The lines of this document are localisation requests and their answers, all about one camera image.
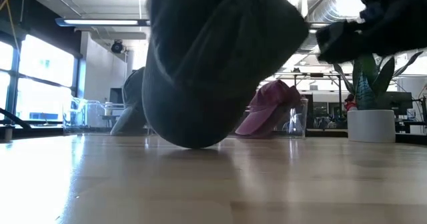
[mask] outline cap brim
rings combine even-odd
[[[110,135],[141,135],[146,123],[141,111],[127,107],[116,121]]]
[[[161,73],[149,47],[142,87],[145,117],[170,143],[197,149],[220,142],[236,127],[252,96],[251,92],[235,99],[202,98],[176,87]]]
[[[250,113],[245,120],[236,129],[238,135],[252,135],[270,118],[274,110],[278,106],[274,105],[263,109],[261,111],[255,111]]]

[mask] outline fluorescent light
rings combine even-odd
[[[66,24],[69,25],[138,25],[138,21],[136,20],[84,20],[84,19],[76,19],[64,20]]]

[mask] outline wooden table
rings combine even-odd
[[[0,223],[426,223],[427,149],[347,139],[157,137],[0,145]]]

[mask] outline potted plant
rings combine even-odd
[[[373,55],[363,55],[353,61],[353,83],[349,82],[338,64],[334,64],[347,87],[356,99],[357,111],[347,113],[349,141],[394,143],[396,132],[393,110],[381,110],[380,98],[391,80],[402,74],[422,54],[416,53],[405,66],[395,69],[394,57],[384,65],[385,58],[376,64]]]

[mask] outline ceiling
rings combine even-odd
[[[84,19],[145,19],[146,0],[38,0],[52,11],[64,18]],[[308,0],[302,5],[299,0],[288,0],[304,13],[317,0]],[[141,49],[144,39],[149,37],[148,27],[98,27],[86,29],[94,40],[105,47],[110,47],[114,39],[123,39],[128,49]],[[293,63],[286,63],[282,71],[291,71],[294,67],[307,72],[331,71],[330,65],[319,63],[315,55],[298,55],[292,58]]]

